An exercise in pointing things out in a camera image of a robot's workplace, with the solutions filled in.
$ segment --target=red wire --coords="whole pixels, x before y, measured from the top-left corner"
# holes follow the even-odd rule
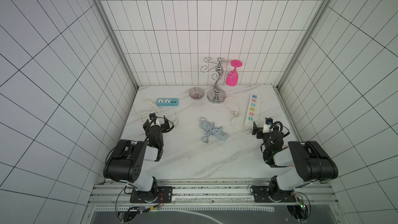
[[[162,196],[162,200],[160,201],[160,203],[161,203],[161,204],[163,203],[162,206],[160,206],[160,207],[163,207],[163,205],[164,205],[164,195],[163,195],[162,193],[159,193],[159,194]]]

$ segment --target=robotic arm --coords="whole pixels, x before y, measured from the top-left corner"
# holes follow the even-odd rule
[[[155,113],[149,115],[143,128],[145,141],[120,140],[107,159],[103,169],[103,176],[118,182],[127,182],[137,191],[137,197],[146,201],[156,199],[158,195],[155,177],[142,172],[142,163],[146,161],[158,162],[163,154],[163,133],[170,132],[169,120],[157,117]]]
[[[266,197],[269,200],[282,201],[291,195],[294,188],[304,186],[309,182],[334,179],[338,176],[336,164],[318,142],[291,141],[288,142],[288,147],[283,147],[283,138],[289,133],[284,134],[282,131],[282,123],[273,122],[271,118],[266,118],[264,127],[259,128],[255,122],[253,123],[252,135],[263,140],[261,151],[265,163],[270,167],[294,165],[293,169],[286,173],[271,178],[266,190]]]

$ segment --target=white tile wall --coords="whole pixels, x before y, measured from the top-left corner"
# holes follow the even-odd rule
[[[336,163],[349,224],[398,217],[397,16],[396,0],[332,0],[280,89],[301,136]]]
[[[133,82],[93,0],[0,5],[0,216],[80,223]]]
[[[213,84],[207,56],[242,61],[241,85],[277,85],[322,0],[101,1],[139,85]]]

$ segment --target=pink wine glass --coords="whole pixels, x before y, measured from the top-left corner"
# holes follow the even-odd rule
[[[242,67],[242,62],[238,61],[238,60],[233,60],[233,61],[231,61],[231,66],[235,67],[235,68],[233,71],[228,73],[225,83],[228,86],[233,87],[233,86],[236,86],[236,84],[238,83],[238,73],[236,72],[236,68]]]

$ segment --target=electrical socket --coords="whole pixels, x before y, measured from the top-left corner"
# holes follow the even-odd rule
[[[226,132],[219,132],[216,135],[214,135],[214,137],[217,137],[219,139],[221,139],[222,141],[226,141],[226,139],[228,138],[228,134]]]
[[[261,95],[250,93],[248,109],[246,112],[245,127],[253,129],[253,122],[258,122],[260,113]]]
[[[159,107],[176,107],[178,106],[177,98],[158,98],[156,100],[156,105]]]

